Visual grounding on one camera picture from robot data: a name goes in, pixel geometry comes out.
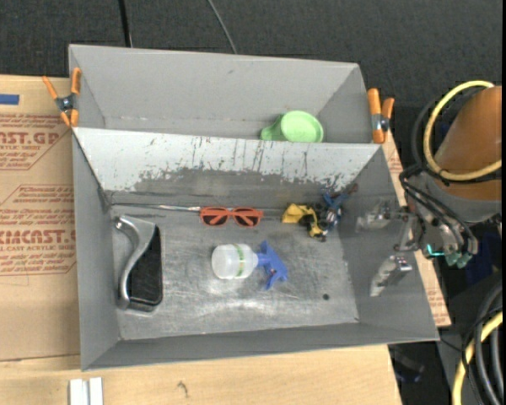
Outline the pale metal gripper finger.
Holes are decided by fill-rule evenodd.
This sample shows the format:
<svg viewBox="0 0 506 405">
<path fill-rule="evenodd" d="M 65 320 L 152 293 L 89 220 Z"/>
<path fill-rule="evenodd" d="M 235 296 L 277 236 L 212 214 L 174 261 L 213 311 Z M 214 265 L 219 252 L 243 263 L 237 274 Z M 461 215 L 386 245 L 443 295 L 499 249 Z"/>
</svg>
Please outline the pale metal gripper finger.
<svg viewBox="0 0 506 405">
<path fill-rule="evenodd" d="M 412 265 L 404 256 L 388 256 L 371 279 L 369 296 L 379 297 L 387 286 L 398 284 L 412 270 Z"/>
<path fill-rule="evenodd" d="M 363 215 L 358 216 L 355 222 L 355 231 L 359 233 L 382 230 L 388 225 L 402 220 L 402 216 L 405 212 L 405 207 L 396 206 L 387 199 L 380 199 Z"/>
</svg>

